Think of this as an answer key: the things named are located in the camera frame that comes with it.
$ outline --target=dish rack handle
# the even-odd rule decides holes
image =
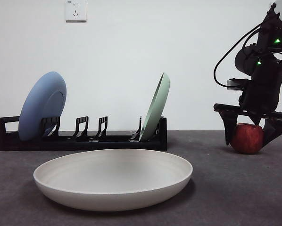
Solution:
[[[89,127],[89,117],[80,117],[76,119],[76,128],[75,128],[75,133],[73,134],[73,138],[75,139],[77,134],[79,133],[79,126],[81,123],[85,123],[85,128],[82,131],[81,135],[79,137],[86,137],[87,136],[87,130]]]
[[[59,134],[59,127],[60,127],[60,117],[48,117],[48,118],[42,118],[41,119],[41,136],[45,133],[46,131],[46,125],[50,124],[56,124],[56,129],[54,132],[51,134],[51,136],[58,136]]]
[[[141,133],[141,121],[142,121],[142,117],[140,116],[139,118],[139,128],[138,130],[132,134],[132,138],[130,140],[138,140],[139,141],[139,138],[140,138],[140,133]]]
[[[18,132],[6,133],[6,123],[19,121],[19,116],[0,118],[0,151],[5,150],[5,140],[7,137],[18,136]]]
[[[99,120],[98,120],[98,132],[95,135],[95,137],[92,138],[92,140],[99,140],[100,138],[105,137],[107,135],[107,128],[108,128],[108,117],[105,116],[105,117],[99,118]]]

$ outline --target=gray floor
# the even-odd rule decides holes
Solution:
[[[170,131],[168,152],[192,163],[186,188],[164,203],[116,213],[67,208],[37,189],[35,168],[74,152],[0,152],[0,226],[282,226],[282,136],[243,155],[225,146],[222,131]]]

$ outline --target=robotic arm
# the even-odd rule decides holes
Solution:
[[[226,144],[232,139],[238,115],[248,116],[254,124],[258,125],[265,118],[264,146],[282,135],[282,113],[275,112],[278,102],[280,87],[282,84],[282,59],[277,59],[275,53],[282,55],[282,0],[274,3],[263,22],[247,33],[239,40],[237,46],[248,36],[242,49],[235,58],[236,68],[251,79],[230,79],[227,85],[215,81],[229,90],[240,90],[239,106],[215,104],[214,110],[219,112],[225,126]],[[256,44],[247,45],[247,42],[258,33]]]

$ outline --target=electrical outlet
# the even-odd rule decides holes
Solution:
[[[66,21],[86,22],[86,0],[66,1]]]

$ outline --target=red apple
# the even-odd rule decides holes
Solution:
[[[259,125],[237,124],[230,142],[237,152],[254,154],[263,147],[264,131]]]

